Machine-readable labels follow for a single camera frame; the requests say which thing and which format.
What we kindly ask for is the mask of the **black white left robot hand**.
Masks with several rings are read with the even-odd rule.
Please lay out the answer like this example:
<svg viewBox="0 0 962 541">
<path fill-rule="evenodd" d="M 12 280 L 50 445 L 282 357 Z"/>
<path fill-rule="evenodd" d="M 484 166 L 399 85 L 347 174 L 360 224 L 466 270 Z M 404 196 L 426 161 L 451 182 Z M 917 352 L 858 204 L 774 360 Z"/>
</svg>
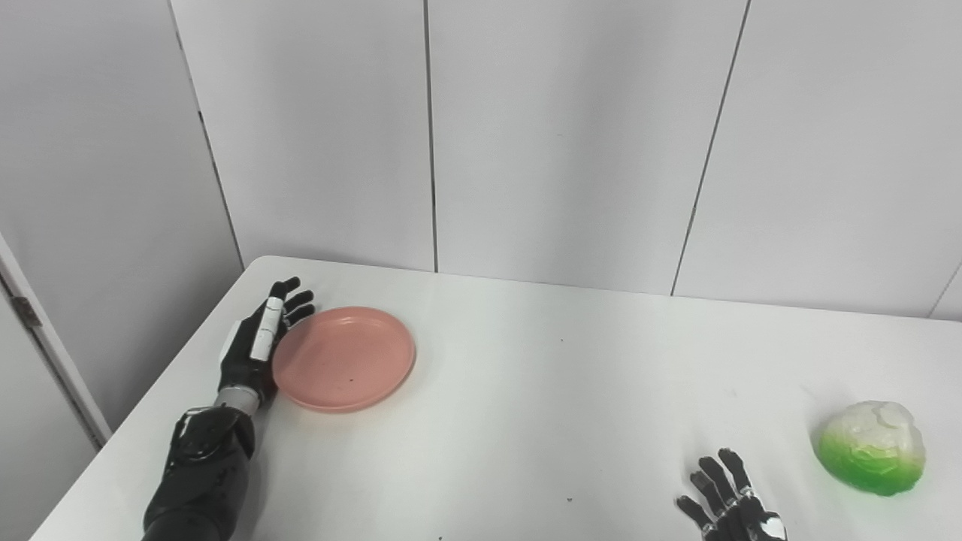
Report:
<svg viewBox="0 0 962 541">
<path fill-rule="evenodd" d="M 236 324 L 221 356 L 216 407 L 253 417 L 274 398 L 277 346 L 289 330 L 316 312 L 315 294 L 300 287 L 298 277 L 275 282 L 267 298 Z"/>
</svg>

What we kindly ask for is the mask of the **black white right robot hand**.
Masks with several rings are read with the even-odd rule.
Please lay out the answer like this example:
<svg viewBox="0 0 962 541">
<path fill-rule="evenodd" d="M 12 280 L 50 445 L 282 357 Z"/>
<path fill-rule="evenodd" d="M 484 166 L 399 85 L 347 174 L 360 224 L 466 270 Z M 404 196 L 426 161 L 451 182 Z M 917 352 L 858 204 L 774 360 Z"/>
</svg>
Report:
<svg viewBox="0 0 962 541">
<path fill-rule="evenodd" d="M 750 482 L 739 453 L 721 448 L 717 455 L 698 459 L 688 475 L 704 503 L 688 495 L 674 500 L 676 508 L 693 521 L 701 540 L 787 540 L 779 513 L 767 509 Z"/>
</svg>

